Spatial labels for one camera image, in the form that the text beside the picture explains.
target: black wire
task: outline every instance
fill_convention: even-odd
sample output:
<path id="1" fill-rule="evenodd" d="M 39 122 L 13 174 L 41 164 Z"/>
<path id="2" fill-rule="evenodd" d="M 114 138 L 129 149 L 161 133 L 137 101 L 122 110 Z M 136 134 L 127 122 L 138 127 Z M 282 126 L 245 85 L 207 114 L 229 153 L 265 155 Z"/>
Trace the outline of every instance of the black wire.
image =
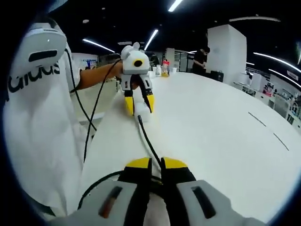
<path id="1" fill-rule="evenodd" d="M 151 145 L 151 142 L 150 142 L 149 138 L 147 137 L 147 134 L 146 134 L 145 129 L 144 129 L 144 126 L 143 126 L 142 118 L 141 118 L 140 115 L 138 115 L 138 121 L 139 121 L 139 124 L 140 124 L 140 126 L 141 126 L 141 129 L 142 129 L 144 138 L 145 138 L 147 144 L 149 145 L 152 154 L 155 156 L 155 159 L 157 160 L 157 162 L 158 162 L 158 164 L 159 164 L 159 167 L 162 168 L 162 167 L 161 167 L 161 161 L 160 161 L 160 159 L 159 159 L 157 153 L 155 152 L 155 149 L 154 149 L 153 146 Z"/>
<path id="2" fill-rule="evenodd" d="M 113 69 L 113 67 L 120 61 L 116 61 L 112 67 L 110 67 L 110 69 L 108 70 L 108 73 L 105 75 L 104 77 L 104 80 L 103 80 L 103 83 L 99 89 L 99 92 L 98 92 L 98 95 L 97 95 L 97 99 L 96 99 L 96 102 L 95 102 L 95 105 L 94 105 L 94 108 L 93 108 L 93 111 L 92 111 L 92 114 L 91 114 L 91 120 L 93 120 L 93 117 L 94 117 L 94 114 L 95 114 L 95 111 L 96 111 L 96 107 L 97 107 L 97 103 L 98 103 L 98 100 L 99 100 L 99 96 L 100 96 L 100 93 L 103 89 L 103 85 L 105 84 L 105 80 L 107 79 L 108 75 L 110 74 L 111 70 Z M 88 145 L 88 140 L 89 140 L 89 135 L 90 135 L 90 130 L 91 130 L 91 125 L 92 125 L 92 122 L 90 121 L 89 123 L 89 127 L 88 127 L 88 133 L 87 133 L 87 138 L 86 138 L 86 143 L 85 143 L 85 151 L 84 151 L 84 162 L 86 160 L 86 155 L 87 155 L 87 145 Z"/>
<path id="3" fill-rule="evenodd" d="M 91 123 L 93 129 L 95 129 L 95 131 L 97 130 L 96 127 L 94 126 L 94 124 L 92 123 L 92 119 L 89 118 L 87 112 L 85 111 L 84 107 L 83 107 L 83 104 L 81 103 L 80 99 L 79 99 L 79 94 L 76 90 L 76 87 L 75 87 L 75 80 L 74 80 L 74 75 L 73 75 L 73 70 L 72 70 L 72 63 L 71 63 L 71 57 L 70 57 L 70 53 L 68 52 L 67 49 L 65 49 L 65 52 L 67 53 L 68 55 L 68 59 L 69 59 L 69 65 L 70 65 L 70 71 L 71 71 L 71 78 L 72 78 L 72 83 L 73 83 L 73 87 L 74 87 L 74 92 L 75 92 L 75 95 L 76 95 L 76 98 L 77 98 L 77 101 L 79 102 L 79 105 L 80 105 L 80 108 L 82 109 L 85 117 L 88 119 L 89 123 Z"/>
<path id="4" fill-rule="evenodd" d="M 85 193 L 83 194 L 83 196 L 81 197 L 80 201 L 79 201 L 79 206 L 78 206 L 78 210 L 81 208 L 81 205 L 83 204 L 83 200 L 84 198 L 97 186 L 99 185 L 101 182 L 113 177 L 113 176 L 117 176 L 117 175 L 120 175 L 121 173 L 123 172 L 122 171 L 117 171 L 117 172 L 114 172 L 114 173 L 110 173 L 108 174 L 107 176 L 104 176 L 103 178 L 97 180 L 95 183 L 93 183 L 86 191 Z"/>
<path id="5" fill-rule="evenodd" d="M 82 197 L 81 197 L 81 199 L 80 199 L 80 201 L 79 201 L 79 206 L 78 206 L 78 210 L 81 208 L 81 206 L 82 206 L 82 204 L 83 204 L 83 201 L 84 201 L 84 198 L 86 198 L 86 196 L 96 187 L 96 186 L 98 186 L 101 182 L 103 182 L 103 181 L 105 181 L 105 180 L 107 180 L 107 179 L 109 179 L 109 178 L 111 178 L 111 177 L 113 177 L 113 176 L 117 176 L 117 175 L 120 175 L 121 173 L 123 172 L 123 170 L 122 171 L 116 171 L 116 172 L 113 172 L 113 173 L 110 173 L 110 174 L 108 174 L 107 176 L 104 176 L 103 178 L 101 178 L 101 179 L 99 179 L 99 180 L 97 180 L 96 182 L 94 182 L 85 192 L 84 192 L 84 194 L 82 195 Z M 161 181 L 161 178 L 159 178 L 159 177 L 156 177 L 156 176 L 151 176 L 153 179 L 155 179 L 155 180 L 157 180 L 157 181 Z M 160 185 L 160 184 L 158 184 L 158 183 L 153 183 L 152 184 L 152 187 L 151 187 L 151 192 L 153 192 L 153 193 L 155 193 L 155 194 L 157 194 L 157 195 L 159 195 L 161 198 L 162 198 L 162 192 L 159 190 L 159 188 L 158 188 L 158 186 L 156 186 L 156 185 Z"/>

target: vr headset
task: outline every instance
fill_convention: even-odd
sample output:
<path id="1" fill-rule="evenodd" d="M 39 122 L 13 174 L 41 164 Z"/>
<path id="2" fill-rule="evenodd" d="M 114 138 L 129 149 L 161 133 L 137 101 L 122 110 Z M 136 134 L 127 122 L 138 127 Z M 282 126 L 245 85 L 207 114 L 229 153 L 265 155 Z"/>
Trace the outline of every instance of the vr headset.
<path id="1" fill-rule="evenodd" d="M 67 38 L 57 23 L 47 16 L 38 16 L 15 55 L 11 78 L 21 78 L 36 67 L 54 65 L 63 55 L 66 45 Z"/>

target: person in black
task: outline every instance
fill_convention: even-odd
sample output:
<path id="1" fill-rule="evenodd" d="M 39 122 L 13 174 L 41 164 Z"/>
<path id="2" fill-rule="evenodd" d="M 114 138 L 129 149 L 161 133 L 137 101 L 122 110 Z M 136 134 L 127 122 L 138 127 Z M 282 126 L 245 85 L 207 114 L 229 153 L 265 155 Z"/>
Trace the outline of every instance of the person in black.
<path id="1" fill-rule="evenodd" d="M 204 47 L 198 50 L 194 55 L 192 72 L 199 75 L 205 75 L 205 63 L 207 62 L 207 55 L 210 53 L 209 47 Z"/>

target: black ceiling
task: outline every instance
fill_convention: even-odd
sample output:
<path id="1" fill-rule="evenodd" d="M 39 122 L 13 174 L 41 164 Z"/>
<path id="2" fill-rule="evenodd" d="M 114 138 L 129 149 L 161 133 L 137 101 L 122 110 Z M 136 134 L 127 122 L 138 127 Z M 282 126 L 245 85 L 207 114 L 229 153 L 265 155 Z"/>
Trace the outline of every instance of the black ceiling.
<path id="1" fill-rule="evenodd" d="M 301 41 L 300 1 L 286 0 L 183 0 L 173 13 L 168 9 L 174 0 L 69 0 L 51 13 L 68 38 L 73 52 L 109 54 L 102 48 L 84 43 L 93 40 L 116 52 L 121 41 L 147 42 L 154 29 L 158 35 L 148 50 L 175 48 L 193 51 L 199 48 L 204 31 L 228 24 L 229 19 L 245 16 L 267 16 L 281 22 L 245 20 L 230 24 L 247 37 L 247 61 L 255 68 L 271 68 L 286 74 L 289 67 L 256 56 L 259 52 L 297 65 L 296 43 Z"/>

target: white robot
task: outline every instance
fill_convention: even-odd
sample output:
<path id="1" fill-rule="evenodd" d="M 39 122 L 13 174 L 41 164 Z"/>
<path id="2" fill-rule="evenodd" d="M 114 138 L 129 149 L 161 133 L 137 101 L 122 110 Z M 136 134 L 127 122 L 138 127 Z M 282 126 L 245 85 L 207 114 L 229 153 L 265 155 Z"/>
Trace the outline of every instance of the white robot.
<path id="1" fill-rule="evenodd" d="M 152 83 L 147 72 L 150 68 L 150 61 L 147 55 L 139 50 L 140 44 L 134 43 L 133 46 L 126 46 L 121 51 L 123 62 L 123 73 L 121 74 L 121 88 L 124 91 L 127 111 L 134 115 L 134 99 L 132 84 L 140 86 L 145 103 L 153 112 L 154 96 L 152 93 Z"/>

